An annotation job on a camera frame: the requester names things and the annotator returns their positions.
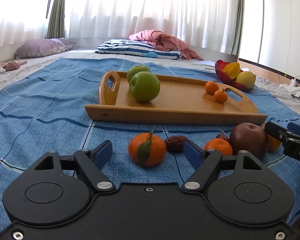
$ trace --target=blue blanket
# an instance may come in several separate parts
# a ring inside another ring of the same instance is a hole
[[[160,165],[148,170],[129,159],[129,141],[138,133],[152,130],[154,125],[93,122],[87,116],[84,106],[98,103],[98,85],[103,74],[109,70],[127,71],[133,65],[139,63],[122,59],[60,59],[0,91],[0,231],[10,223],[2,206],[2,193],[49,150],[69,155],[111,140],[114,154],[103,173],[116,186],[121,182],[182,183],[193,173],[194,169],[180,154],[167,153]],[[209,72],[146,65],[155,74],[217,80],[216,75]],[[283,127],[290,121],[300,124],[300,115],[273,95],[256,88],[248,96],[261,113],[268,114],[267,120]],[[162,139],[185,135],[203,147],[222,131],[229,135],[232,128],[157,124],[155,133]],[[294,192],[295,205],[288,220],[293,223],[300,217],[300,162],[282,152],[280,147],[267,154],[263,162]]]

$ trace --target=red glass bowl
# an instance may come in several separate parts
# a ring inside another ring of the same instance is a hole
[[[220,59],[216,62],[215,70],[216,70],[216,74],[217,74],[218,79],[220,79],[220,81],[223,84],[226,84],[226,85],[232,86],[234,88],[237,88],[237,89],[241,90],[242,92],[249,93],[253,89],[253,87],[252,88],[247,88],[245,85],[242,85],[240,83],[237,83],[236,81],[233,81],[226,73],[224,73],[222,71],[223,68],[226,65],[228,65],[229,63],[230,62],[224,62]]]

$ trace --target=green leaf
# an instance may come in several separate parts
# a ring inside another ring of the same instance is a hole
[[[137,151],[137,160],[140,165],[143,165],[148,160],[150,151],[151,147],[149,141],[144,142],[139,146]]]

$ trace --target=screw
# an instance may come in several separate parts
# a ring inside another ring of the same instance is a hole
[[[153,192],[154,188],[153,187],[146,187],[145,191],[146,192]]]
[[[102,181],[97,184],[99,189],[110,189],[112,188],[112,183],[109,181]]]
[[[279,232],[275,236],[275,240],[284,240],[286,238],[286,234],[284,232]]]
[[[200,184],[195,181],[188,181],[185,183],[185,188],[187,189],[198,189],[200,187]]]
[[[12,234],[12,237],[15,239],[15,240],[22,240],[23,239],[23,234],[20,233],[20,232],[14,232]]]

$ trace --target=white sheer curtain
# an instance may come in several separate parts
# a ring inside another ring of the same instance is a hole
[[[43,38],[48,0],[0,0],[0,46]]]
[[[66,0],[66,37],[128,37],[155,29],[231,53],[237,6],[238,0]]]

